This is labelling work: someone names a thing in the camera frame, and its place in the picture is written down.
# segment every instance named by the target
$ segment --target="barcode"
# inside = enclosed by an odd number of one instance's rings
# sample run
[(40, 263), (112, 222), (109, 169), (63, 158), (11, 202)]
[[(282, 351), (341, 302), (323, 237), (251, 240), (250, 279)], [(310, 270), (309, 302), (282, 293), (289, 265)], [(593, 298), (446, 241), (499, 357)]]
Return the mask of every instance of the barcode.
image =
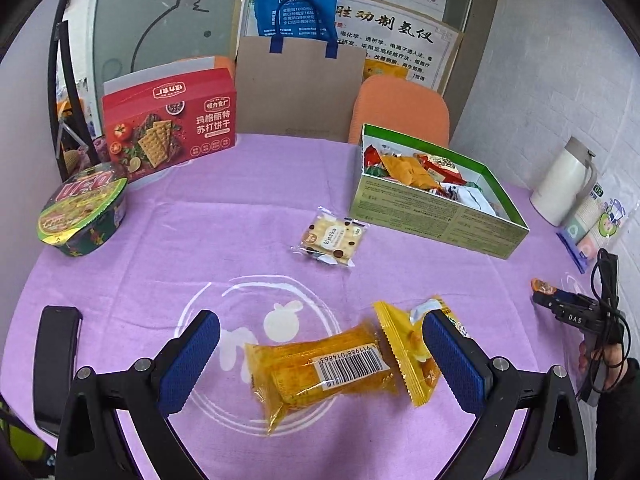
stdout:
[(343, 352), (313, 359), (323, 390), (353, 383), (363, 377), (389, 370), (374, 344), (356, 346)]

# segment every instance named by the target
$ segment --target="person's arm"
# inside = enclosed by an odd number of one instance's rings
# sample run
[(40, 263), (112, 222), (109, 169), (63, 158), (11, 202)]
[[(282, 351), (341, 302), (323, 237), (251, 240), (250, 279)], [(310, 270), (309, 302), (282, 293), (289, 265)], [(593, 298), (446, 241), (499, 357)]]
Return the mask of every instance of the person's arm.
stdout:
[[(612, 365), (622, 361), (622, 347), (605, 348), (605, 360)], [(580, 345), (580, 371), (587, 358)], [(598, 403), (596, 428), (596, 474), (594, 480), (637, 480), (640, 478), (640, 370), (638, 361), (627, 359), (609, 369), (605, 389)]]

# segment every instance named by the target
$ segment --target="round table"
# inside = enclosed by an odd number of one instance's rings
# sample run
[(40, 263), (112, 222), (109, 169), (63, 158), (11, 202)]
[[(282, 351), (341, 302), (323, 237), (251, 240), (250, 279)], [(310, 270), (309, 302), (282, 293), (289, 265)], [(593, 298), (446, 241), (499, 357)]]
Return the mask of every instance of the round table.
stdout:
[[(182, 411), (170, 417), (211, 479), (437, 475), (473, 422), (443, 379), (421, 408), (411, 406), (404, 386), (397, 396), (337, 396), (264, 436), (242, 345), (323, 338), (373, 317), (376, 300), (408, 310), (439, 294), (487, 355), (524, 370), (560, 363), (575, 377), (582, 337), (532, 305), (529, 281), (569, 290), (586, 282), (529, 192), (506, 186), (530, 227), (508, 260), (371, 226), (355, 267), (327, 266), (290, 247), (319, 205), (348, 213), (359, 148), (277, 136), (238, 141), (132, 184), (122, 227), (93, 253), (42, 251), (8, 333), (0, 392), (49, 444), (55, 441), (37, 430), (31, 400), (36, 332), (48, 304), (82, 311), (77, 368), (98, 373), (155, 356), (200, 309), (218, 314), (220, 345)], [(286, 329), (274, 331), (274, 317)], [(492, 472), (506, 463), (523, 415), (516, 413)], [(140, 470), (156, 478), (130, 420), (121, 419)]]

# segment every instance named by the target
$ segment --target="blue gripper pad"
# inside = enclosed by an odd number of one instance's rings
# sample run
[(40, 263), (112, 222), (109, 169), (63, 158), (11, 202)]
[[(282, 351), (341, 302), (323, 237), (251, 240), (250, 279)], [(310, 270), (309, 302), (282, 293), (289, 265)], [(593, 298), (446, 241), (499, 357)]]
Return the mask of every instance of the blue gripper pad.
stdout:
[[(433, 310), (424, 317), (422, 337), (460, 408), (479, 416), (493, 383), (484, 352), (475, 341), (460, 334), (441, 310)], [(478, 361), (482, 372), (473, 361)]]
[(182, 350), (160, 379), (158, 409), (162, 416), (167, 418), (169, 414), (182, 409), (219, 341), (218, 316), (207, 312), (205, 319), (184, 343)]

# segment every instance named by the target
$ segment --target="black sleeve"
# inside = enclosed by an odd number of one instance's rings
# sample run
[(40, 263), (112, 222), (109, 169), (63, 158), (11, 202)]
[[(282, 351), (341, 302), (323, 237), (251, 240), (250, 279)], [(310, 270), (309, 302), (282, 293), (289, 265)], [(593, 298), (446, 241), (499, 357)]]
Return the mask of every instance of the black sleeve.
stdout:
[(627, 362), (625, 377), (598, 403), (594, 480), (640, 478), (640, 372), (638, 361)]

